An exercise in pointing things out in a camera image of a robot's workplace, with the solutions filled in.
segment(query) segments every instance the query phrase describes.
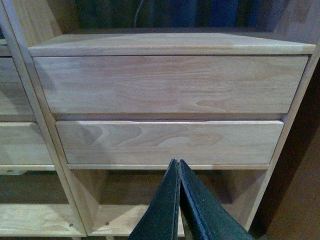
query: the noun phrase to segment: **open shelf compartment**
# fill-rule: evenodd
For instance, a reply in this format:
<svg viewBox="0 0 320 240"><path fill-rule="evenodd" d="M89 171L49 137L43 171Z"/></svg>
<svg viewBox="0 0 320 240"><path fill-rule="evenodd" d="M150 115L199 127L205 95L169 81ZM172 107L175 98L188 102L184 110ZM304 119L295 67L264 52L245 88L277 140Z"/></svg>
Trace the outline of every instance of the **open shelf compartment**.
<svg viewBox="0 0 320 240"><path fill-rule="evenodd" d="M0 237L81 237L54 171L0 175Z"/></svg>
<svg viewBox="0 0 320 240"><path fill-rule="evenodd" d="M250 28L237 27L248 26L248 24L231 24L235 26L231 28L223 25L214 27L214 24L209 28L197 27L199 26L197 24L187 26L189 28L186 26L179 28L181 27L179 25L176 28L174 24L163 28L152 24L147 26L149 28L139 29L131 29L129 25L116 27L117 29L111 25L104 28L104 26L88 23L86 20L88 18L83 17L86 12L82 12L77 2L76 0L59 2L13 0L12 3L8 1L4 5L9 11L15 10L16 15L11 15L12 12L10 12L11 22L15 22L13 28L22 29L29 52L33 57L309 55L315 50L316 38L300 31L305 29L304 27L294 28L300 23L291 16L301 14L303 11L300 8L304 7L295 0L288 5L278 1L261 1L261 4L254 9L256 21ZM111 9L107 7L110 1L99 2L104 4L104 8L97 7L97 9ZM127 6L130 2L132 1L122 1ZM312 16L317 11L315 2L310 3L315 6L306 11ZM223 16L228 15L229 11L230 9L226 6ZM115 18L107 10L100 14L107 19ZM119 14L122 17L128 15L125 10ZM315 23L307 19L304 24L308 26L305 30L307 31Z"/></svg>
<svg viewBox="0 0 320 240"><path fill-rule="evenodd" d="M89 236L128 236L146 212L164 170L72 170L92 220ZM223 207L247 230L265 170L196 170ZM178 235L184 236L181 216Z"/></svg>

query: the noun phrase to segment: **cabinet top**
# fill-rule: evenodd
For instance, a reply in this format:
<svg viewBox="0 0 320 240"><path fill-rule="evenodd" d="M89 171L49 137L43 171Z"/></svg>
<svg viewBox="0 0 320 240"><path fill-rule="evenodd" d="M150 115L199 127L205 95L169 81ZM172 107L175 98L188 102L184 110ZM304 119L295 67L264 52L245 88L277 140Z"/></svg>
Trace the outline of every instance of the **cabinet top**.
<svg viewBox="0 0 320 240"><path fill-rule="evenodd" d="M273 33L63 34L29 47L33 57L114 55L311 55L316 45Z"/></svg>

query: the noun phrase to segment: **drawer front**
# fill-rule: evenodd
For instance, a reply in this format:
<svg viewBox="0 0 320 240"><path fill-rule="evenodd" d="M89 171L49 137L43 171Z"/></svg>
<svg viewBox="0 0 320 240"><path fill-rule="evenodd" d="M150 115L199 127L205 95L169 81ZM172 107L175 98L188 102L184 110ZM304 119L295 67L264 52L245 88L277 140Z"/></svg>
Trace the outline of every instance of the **drawer front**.
<svg viewBox="0 0 320 240"><path fill-rule="evenodd" d="M281 121L58 121L69 164L268 164Z"/></svg>
<svg viewBox="0 0 320 240"><path fill-rule="evenodd" d="M52 165L36 123L0 123L0 165Z"/></svg>
<svg viewBox="0 0 320 240"><path fill-rule="evenodd" d="M287 113L307 56L35 57L53 113Z"/></svg>
<svg viewBox="0 0 320 240"><path fill-rule="evenodd" d="M11 57L0 57L0 116L33 115Z"/></svg>

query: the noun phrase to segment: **shelf unit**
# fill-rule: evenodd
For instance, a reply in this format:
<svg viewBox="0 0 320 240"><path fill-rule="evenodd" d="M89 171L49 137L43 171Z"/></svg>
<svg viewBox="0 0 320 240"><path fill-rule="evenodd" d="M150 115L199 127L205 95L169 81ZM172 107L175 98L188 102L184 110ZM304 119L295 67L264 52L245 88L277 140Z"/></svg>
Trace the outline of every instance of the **shelf unit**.
<svg viewBox="0 0 320 240"><path fill-rule="evenodd" d="M73 170L93 222L89 236L128 236L148 208L164 170ZM196 170L202 182L243 226L266 170ZM184 236L181 217L178 235Z"/></svg>
<svg viewBox="0 0 320 240"><path fill-rule="evenodd" d="M181 156L250 228L320 57L316 0L263 1L255 28L164 29L80 29L73 0L0 3L81 234L129 235Z"/></svg>

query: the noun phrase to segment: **blue curtain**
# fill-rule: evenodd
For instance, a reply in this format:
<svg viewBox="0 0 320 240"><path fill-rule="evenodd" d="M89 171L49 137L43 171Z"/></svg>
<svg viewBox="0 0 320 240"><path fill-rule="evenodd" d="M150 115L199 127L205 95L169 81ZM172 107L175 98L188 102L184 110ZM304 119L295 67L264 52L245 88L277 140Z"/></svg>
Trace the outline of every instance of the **blue curtain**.
<svg viewBox="0 0 320 240"><path fill-rule="evenodd" d="M144 0L138 28L253 27L262 0ZM84 29L132 28L140 0L75 0Z"/></svg>

